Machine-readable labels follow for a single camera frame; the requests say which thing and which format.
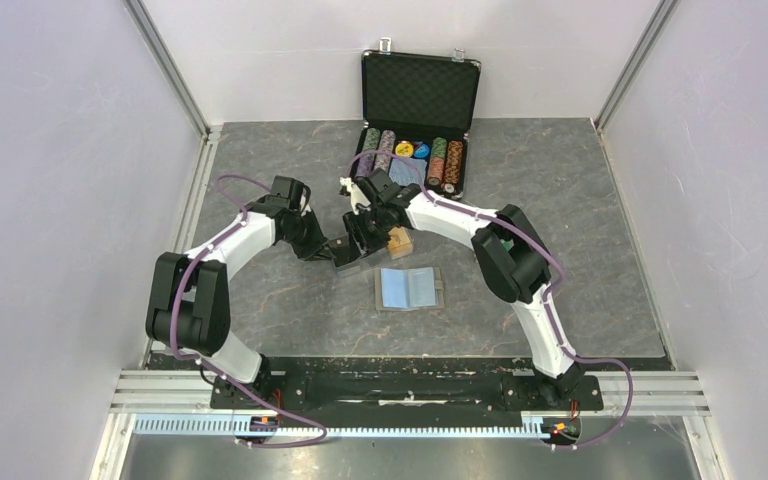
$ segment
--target case lid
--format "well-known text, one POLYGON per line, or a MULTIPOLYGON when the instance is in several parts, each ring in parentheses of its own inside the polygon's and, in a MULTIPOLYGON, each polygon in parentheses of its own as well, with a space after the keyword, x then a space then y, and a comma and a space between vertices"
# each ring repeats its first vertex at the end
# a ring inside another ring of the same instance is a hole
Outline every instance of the case lid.
POLYGON ((367 50, 363 118, 395 129, 463 135, 472 125, 480 72, 477 60, 367 50))

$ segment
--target marble surface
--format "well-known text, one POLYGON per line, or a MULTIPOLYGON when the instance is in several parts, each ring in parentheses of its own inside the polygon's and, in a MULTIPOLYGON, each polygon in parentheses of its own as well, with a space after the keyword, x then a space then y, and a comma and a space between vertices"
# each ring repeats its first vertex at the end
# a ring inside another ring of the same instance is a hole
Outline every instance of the marble surface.
MULTIPOLYGON (((295 177, 313 191, 328 237, 345 233, 348 200, 338 176, 357 145, 360 122, 226 124, 212 177, 240 173, 270 184, 295 177)), ((567 336, 587 356, 663 355, 654 314, 599 141, 586 119, 477 119, 470 135, 464 202, 520 206, 568 281, 556 306, 567 336)), ((244 200, 261 193, 229 184, 244 200)), ((234 217, 208 189, 195 235, 199 244, 234 217)), ((441 310, 379 312, 373 271, 339 278, 327 262, 301 262, 279 243, 231 281, 232 330, 267 355, 529 356, 511 308, 485 286, 471 251, 411 232, 412 255, 383 265, 439 266, 441 310)))

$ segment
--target case latch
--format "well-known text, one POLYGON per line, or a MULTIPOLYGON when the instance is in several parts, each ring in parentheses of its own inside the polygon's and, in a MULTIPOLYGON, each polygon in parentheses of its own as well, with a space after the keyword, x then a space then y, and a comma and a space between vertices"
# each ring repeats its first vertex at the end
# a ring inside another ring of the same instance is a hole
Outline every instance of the case latch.
POLYGON ((381 37, 381 40, 378 41, 378 51, 389 55, 390 54, 390 48, 393 45, 393 39, 390 37, 381 37))

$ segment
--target open case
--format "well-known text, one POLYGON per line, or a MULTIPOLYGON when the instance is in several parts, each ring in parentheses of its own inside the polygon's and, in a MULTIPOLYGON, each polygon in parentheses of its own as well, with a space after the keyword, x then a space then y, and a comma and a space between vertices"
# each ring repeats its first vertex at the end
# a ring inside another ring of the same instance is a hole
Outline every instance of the open case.
MULTIPOLYGON (((396 53, 390 51, 390 40, 382 39, 378 50, 367 50, 361 58, 364 128, 356 153, 380 148, 403 155, 398 147, 410 144, 404 146, 410 154, 403 156, 416 157, 411 162, 420 169, 425 186, 447 198, 460 199, 480 72, 481 63, 465 59, 462 50, 455 50, 452 57, 396 53), (435 144, 436 139, 446 142, 442 159, 442 142, 435 144), (425 155, 420 156, 422 145, 425 155)), ((398 165, 395 169, 400 177, 390 171, 397 160, 380 158, 361 158, 352 168, 352 176, 368 174, 372 162, 371 168, 384 168, 386 163, 385 170, 397 183, 404 183, 399 178, 407 179, 405 174, 415 177, 409 167, 398 165)))

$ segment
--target white wall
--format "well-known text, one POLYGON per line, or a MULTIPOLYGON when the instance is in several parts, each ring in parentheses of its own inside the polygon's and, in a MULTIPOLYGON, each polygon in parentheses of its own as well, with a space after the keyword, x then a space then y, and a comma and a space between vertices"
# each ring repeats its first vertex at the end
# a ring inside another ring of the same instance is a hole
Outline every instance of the white wall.
POLYGON ((481 60, 477 117, 594 117, 657 0, 146 0, 209 123, 354 119, 360 53, 481 60))
POLYGON ((0 479, 89 475, 197 149, 121 2, 0 1, 0 479))
POLYGON ((766 479, 768 2, 681 2, 606 133, 676 355, 766 479))

